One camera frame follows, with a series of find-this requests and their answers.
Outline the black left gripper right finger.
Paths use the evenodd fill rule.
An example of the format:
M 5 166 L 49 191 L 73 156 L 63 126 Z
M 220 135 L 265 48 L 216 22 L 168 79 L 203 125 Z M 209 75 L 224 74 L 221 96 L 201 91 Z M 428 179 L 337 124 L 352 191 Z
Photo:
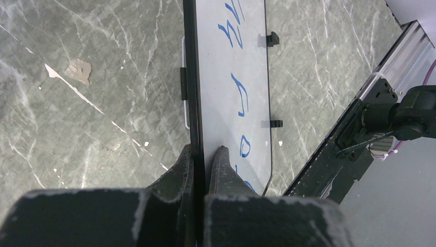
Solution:
M 214 156 L 204 204 L 204 246 L 352 246 L 331 200 L 262 197 L 233 170 L 227 147 Z

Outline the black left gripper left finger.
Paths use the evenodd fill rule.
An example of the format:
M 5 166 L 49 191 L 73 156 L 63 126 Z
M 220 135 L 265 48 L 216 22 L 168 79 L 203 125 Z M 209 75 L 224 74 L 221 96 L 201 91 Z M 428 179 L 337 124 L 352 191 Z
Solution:
M 1 246 L 193 246 L 193 160 L 146 188 L 33 190 L 1 225 Z

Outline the white whiteboard black frame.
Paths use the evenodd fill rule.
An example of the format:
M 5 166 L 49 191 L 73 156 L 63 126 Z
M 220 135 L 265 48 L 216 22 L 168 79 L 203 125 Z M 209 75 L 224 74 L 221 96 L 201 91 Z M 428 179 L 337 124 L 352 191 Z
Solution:
M 220 147 L 249 191 L 263 196 L 271 182 L 266 2 L 183 1 L 183 13 L 195 237 L 202 245 Z

